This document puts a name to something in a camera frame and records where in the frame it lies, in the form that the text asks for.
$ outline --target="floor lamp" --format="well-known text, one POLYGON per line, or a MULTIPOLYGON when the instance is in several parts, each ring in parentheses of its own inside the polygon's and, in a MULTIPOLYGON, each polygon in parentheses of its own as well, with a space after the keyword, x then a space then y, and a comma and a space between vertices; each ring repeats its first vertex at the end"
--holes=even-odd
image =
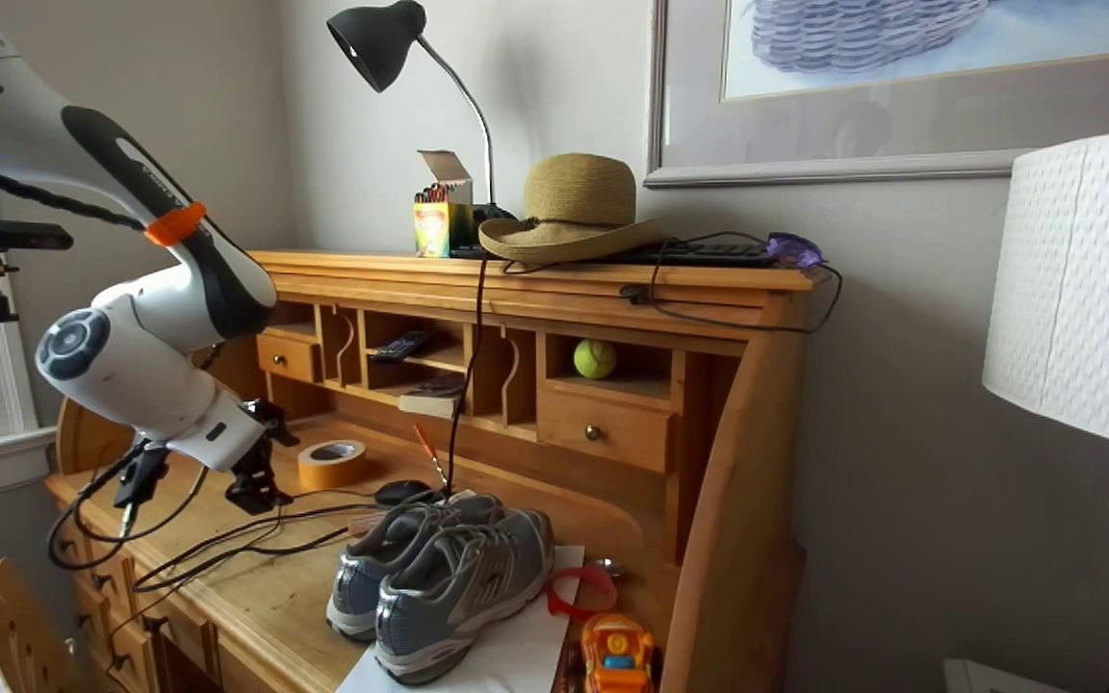
POLYGON ((1109 440, 1109 133, 1015 159, 983 382, 1109 440))

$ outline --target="wooden chair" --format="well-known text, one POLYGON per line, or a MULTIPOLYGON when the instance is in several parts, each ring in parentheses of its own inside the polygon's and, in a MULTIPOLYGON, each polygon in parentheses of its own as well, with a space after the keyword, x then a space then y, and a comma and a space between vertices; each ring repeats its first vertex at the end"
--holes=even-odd
POLYGON ((78 665, 58 628, 28 588, 22 572, 0 558, 0 693, 78 693, 78 665))

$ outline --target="lamp shade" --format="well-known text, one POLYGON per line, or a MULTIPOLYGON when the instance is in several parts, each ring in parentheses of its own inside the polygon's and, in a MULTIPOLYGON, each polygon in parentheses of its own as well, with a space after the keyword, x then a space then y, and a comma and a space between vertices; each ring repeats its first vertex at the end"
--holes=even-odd
POLYGON ((426 10, 411 0, 387 8, 342 8, 326 20, 330 37, 372 93, 405 69, 408 44, 426 30, 426 10))
POLYGON ((1109 133, 1015 159, 983 386, 1109 440, 1109 133))

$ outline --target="desk top surface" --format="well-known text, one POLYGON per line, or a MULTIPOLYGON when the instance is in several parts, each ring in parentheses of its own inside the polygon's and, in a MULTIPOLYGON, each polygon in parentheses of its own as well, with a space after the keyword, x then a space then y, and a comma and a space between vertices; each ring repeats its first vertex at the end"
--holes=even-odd
MULTIPOLYGON (((423 460, 421 445, 408 440, 376 433, 366 425, 351 425, 342 420, 299 420, 294 422, 299 445, 281 445, 272 465, 281 490, 295 490, 295 451, 325 442, 325 440, 360 440, 371 476, 346 484, 337 493, 310 493, 286 502, 286 517, 299 517, 310 508, 336 508, 310 520, 286 520, 272 526, 262 545, 299 545, 326 531, 342 531, 310 550, 299 554, 236 554, 182 585, 182 591, 214 619, 219 631, 236 635, 250 647, 254 659, 269 662, 276 674, 294 677, 294 689, 336 689, 351 665, 357 662, 360 647, 337 638, 325 624, 326 588, 336 576, 337 550, 366 533, 380 508, 366 497, 387 476, 426 476, 435 481, 430 465, 423 460)), ((174 460, 159 497, 141 508, 137 526, 170 517, 197 476, 191 460, 174 460)), ((545 484, 514 470, 482 465, 475 458, 457 458, 462 490, 495 493, 514 508, 541 508, 553 520, 557 542, 576 542, 589 554, 611 554, 629 567, 629 579, 618 585, 618 606, 644 614, 654 631, 668 624, 668 595, 677 567, 657 554, 663 540, 663 493, 618 493, 611 481, 586 481, 586 490, 545 484)), ((86 472, 51 476, 51 493, 74 500, 86 472)), ((141 567, 160 567, 197 542, 241 526, 254 517, 241 517, 236 502, 222 500, 231 472, 209 472, 197 500, 159 533, 128 542, 128 550, 141 567)), ((108 531, 118 524, 113 508, 113 493, 88 500, 86 517, 108 531)), ((209 554, 241 545, 250 533, 236 542, 214 542, 209 554)), ((137 606, 160 601, 167 588, 141 591, 137 606)))

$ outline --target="lamp arm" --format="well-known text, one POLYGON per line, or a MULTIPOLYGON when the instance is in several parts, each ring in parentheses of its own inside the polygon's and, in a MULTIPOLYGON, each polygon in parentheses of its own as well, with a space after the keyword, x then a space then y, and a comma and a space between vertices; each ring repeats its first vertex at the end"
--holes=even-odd
POLYGON ((475 101, 475 93, 464 89, 464 82, 452 69, 452 62, 441 62, 441 55, 426 40, 426 37, 414 37, 439 64, 441 71, 462 89, 462 94, 475 102, 477 110, 477 124, 482 124, 482 142, 484 142, 484 194, 489 194, 489 216, 495 211, 495 194, 494 194, 494 133, 489 133, 489 124, 484 124, 484 110, 482 102, 475 101))

